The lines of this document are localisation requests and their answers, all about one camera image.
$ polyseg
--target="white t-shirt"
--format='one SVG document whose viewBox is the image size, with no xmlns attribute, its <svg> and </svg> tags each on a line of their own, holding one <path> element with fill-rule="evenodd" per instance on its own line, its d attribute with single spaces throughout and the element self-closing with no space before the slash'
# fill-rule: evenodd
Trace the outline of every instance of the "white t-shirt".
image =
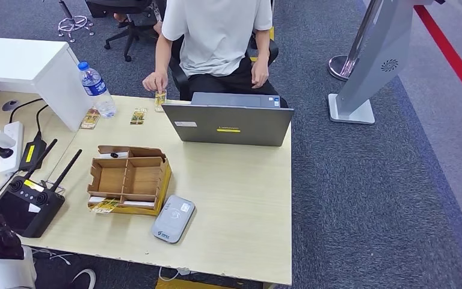
<svg viewBox="0 0 462 289">
<path fill-rule="evenodd" d="M 162 34 L 185 35 L 180 66 L 187 76 L 230 75 L 247 50 L 253 29 L 272 27 L 270 0 L 167 0 Z"/>
</svg>

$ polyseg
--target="hand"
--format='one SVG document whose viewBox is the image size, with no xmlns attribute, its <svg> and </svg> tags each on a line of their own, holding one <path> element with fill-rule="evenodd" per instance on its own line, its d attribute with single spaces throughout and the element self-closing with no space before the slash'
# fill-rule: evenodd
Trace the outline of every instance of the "hand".
<svg viewBox="0 0 462 289">
<path fill-rule="evenodd" d="M 252 86 L 253 89 L 262 87 L 268 79 L 268 60 L 258 58 L 252 65 Z"/>
<path fill-rule="evenodd" d="M 167 71 L 151 73 L 143 80 L 143 86 L 149 92 L 163 92 L 167 87 Z"/>
</svg>

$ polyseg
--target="stanchion post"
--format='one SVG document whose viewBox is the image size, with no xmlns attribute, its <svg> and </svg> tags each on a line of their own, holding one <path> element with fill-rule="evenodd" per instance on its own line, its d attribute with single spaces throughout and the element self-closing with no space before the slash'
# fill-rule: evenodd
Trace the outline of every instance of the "stanchion post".
<svg viewBox="0 0 462 289">
<path fill-rule="evenodd" d="M 373 19 L 378 13 L 378 9 L 381 5 L 382 0 L 371 0 L 366 10 L 366 14 L 362 19 L 355 41 L 351 45 L 351 49 L 348 55 L 337 55 L 330 59 L 328 62 L 328 71 L 330 74 L 342 81 L 347 81 L 350 77 L 353 67 L 359 59 L 359 53 L 362 50 L 364 44 L 364 38 L 366 37 L 369 29 L 373 23 Z"/>
</svg>

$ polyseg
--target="cardboard organizer box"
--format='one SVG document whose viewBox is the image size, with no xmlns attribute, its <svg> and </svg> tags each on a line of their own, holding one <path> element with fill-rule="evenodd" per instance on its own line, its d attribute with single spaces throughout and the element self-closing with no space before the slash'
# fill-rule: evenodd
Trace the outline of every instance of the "cardboard organizer box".
<svg viewBox="0 0 462 289">
<path fill-rule="evenodd" d="M 157 216 L 171 178 L 165 154 L 160 149 L 127 146 L 99 146 L 98 151 L 100 155 L 116 153 L 119 158 L 93 158 L 93 182 L 87 188 L 89 209 L 101 197 L 111 197 L 119 200 L 112 213 Z"/>
</svg>

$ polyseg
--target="shoe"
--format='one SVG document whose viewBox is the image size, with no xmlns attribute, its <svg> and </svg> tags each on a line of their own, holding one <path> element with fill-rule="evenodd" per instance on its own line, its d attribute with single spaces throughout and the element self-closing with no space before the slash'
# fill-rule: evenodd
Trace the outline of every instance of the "shoe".
<svg viewBox="0 0 462 289">
<path fill-rule="evenodd" d="M 95 283 L 96 274 L 94 271 L 92 269 L 84 269 L 73 278 L 68 289 L 94 289 Z"/>
</svg>

